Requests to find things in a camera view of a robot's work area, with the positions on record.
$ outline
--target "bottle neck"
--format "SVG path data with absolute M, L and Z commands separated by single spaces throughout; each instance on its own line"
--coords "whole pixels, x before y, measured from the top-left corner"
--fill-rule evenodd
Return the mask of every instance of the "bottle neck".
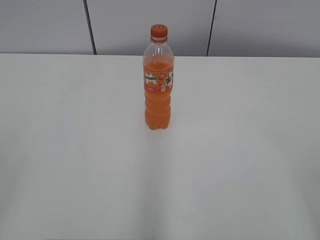
M 157 37 L 150 37 L 151 42 L 155 43 L 155 44 L 164 44 L 165 42 L 168 41 L 168 36 L 163 37 L 163 38 L 157 38 Z

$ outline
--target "bottle label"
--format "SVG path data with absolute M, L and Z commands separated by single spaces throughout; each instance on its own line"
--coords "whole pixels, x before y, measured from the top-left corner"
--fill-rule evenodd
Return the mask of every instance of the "bottle label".
M 144 87 L 149 91 L 154 93 L 165 93 L 172 89 L 173 85 L 173 71 L 148 71 L 144 68 Z

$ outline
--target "plastic bottle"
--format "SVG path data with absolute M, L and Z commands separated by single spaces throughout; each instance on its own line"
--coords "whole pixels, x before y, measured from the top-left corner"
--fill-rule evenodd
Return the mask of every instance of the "plastic bottle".
M 145 122 L 150 129 L 166 129 L 171 116 L 175 57 L 167 45 L 168 28 L 151 27 L 151 44 L 143 54 Z

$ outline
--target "gray wall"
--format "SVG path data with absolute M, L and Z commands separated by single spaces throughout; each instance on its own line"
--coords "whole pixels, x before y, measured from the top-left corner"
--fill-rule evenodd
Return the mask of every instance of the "gray wall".
M 82 0 L 0 0 L 0 53 L 93 54 Z
M 97 54 L 142 55 L 150 27 L 165 24 L 177 56 L 205 56 L 213 0 L 88 0 Z
M 97 54 L 205 56 L 215 0 L 87 0 Z M 217 0 L 209 56 L 320 57 L 320 0 Z M 93 54 L 83 0 L 0 0 L 0 53 Z
M 217 0 L 209 56 L 320 57 L 320 0 Z

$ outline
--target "orange bottle cap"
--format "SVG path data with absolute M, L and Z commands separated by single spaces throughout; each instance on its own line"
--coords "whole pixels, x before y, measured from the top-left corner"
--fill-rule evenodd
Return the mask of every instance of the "orange bottle cap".
M 151 27 L 151 41 L 154 43 L 165 43 L 168 40 L 168 28 L 166 25 L 156 24 Z
M 151 36 L 157 39 L 163 39 L 168 36 L 168 28 L 166 25 L 156 24 L 151 27 Z

